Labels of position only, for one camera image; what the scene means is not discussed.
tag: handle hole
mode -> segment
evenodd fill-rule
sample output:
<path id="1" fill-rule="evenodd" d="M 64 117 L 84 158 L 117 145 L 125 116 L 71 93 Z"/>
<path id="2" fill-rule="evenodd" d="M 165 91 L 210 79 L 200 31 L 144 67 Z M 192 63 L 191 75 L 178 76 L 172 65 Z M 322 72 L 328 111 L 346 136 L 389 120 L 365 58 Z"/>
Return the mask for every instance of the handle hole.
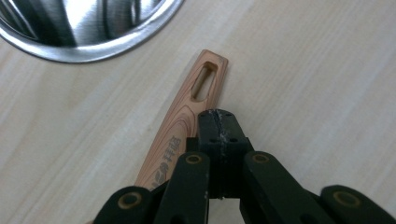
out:
<path id="1" fill-rule="evenodd" d="M 207 98 L 217 71 L 218 67 L 215 64 L 204 63 L 204 66 L 191 89 L 191 97 L 193 100 L 202 102 Z"/>

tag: utensil handle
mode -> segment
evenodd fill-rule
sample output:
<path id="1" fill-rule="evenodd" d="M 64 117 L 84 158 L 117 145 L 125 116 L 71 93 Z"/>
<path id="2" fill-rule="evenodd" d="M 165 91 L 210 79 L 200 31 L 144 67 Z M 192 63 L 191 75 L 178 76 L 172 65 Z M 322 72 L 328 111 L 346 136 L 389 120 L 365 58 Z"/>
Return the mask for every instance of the utensil handle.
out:
<path id="1" fill-rule="evenodd" d="M 204 49 L 171 104 L 134 183 L 155 189 L 168 180 L 178 157 L 186 151 L 187 137 L 197 133 L 197 115 L 214 108 L 224 81 L 228 60 Z M 207 94 L 205 83 L 213 78 Z"/>

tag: wooden handle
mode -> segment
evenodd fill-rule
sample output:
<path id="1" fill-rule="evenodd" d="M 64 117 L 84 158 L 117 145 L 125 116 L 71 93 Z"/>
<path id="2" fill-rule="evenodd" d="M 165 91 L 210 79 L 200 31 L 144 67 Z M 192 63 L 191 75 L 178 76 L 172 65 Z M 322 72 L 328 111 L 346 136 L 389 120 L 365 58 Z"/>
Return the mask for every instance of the wooden handle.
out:
<path id="1" fill-rule="evenodd" d="M 186 151 L 186 138 L 195 137 L 197 115 L 216 106 L 228 60 L 207 49 L 199 55 L 171 104 L 134 183 L 155 189 L 168 180 L 178 157 Z M 212 82 L 207 94 L 205 82 Z"/>

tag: wood grain surface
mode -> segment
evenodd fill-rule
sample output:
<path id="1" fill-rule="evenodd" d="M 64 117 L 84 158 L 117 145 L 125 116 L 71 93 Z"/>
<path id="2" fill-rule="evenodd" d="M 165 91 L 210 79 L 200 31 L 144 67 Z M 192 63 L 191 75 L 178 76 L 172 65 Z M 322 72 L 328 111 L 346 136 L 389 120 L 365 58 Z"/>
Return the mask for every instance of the wood grain surface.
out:
<path id="1" fill-rule="evenodd" d="M 319 193 L 396 217 L 396 2 L 185 1 L 139 48 L 51 63 L 0 40 L 1 223 L 86 223 L 130 186 L 202 49 L 229 59 L 218 107 Z M 209 223 L 243 223 L 213 201 Z"/>
<path id="2" fill-rule="evenodd" d="M 171 177 L 187 138 L 197 134 L 198 114 L 218 102 L 227 64 L 226 58 L 207 49 L 198 56 L 155 135 L 136 186 L 155 189 Z"/>

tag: stainless steel bowl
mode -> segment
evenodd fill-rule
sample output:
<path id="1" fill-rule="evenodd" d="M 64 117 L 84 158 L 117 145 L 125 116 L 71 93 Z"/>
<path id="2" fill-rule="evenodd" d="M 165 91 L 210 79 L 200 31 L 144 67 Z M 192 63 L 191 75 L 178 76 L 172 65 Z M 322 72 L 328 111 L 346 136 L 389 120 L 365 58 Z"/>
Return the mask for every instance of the stainless steel bowl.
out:
<path id="1" fill-rule="evenodd" d="M 119 54 L 162 28 L 183 0 L 0 0 L 0 36 L 30 54 L 86 63 Z"/>

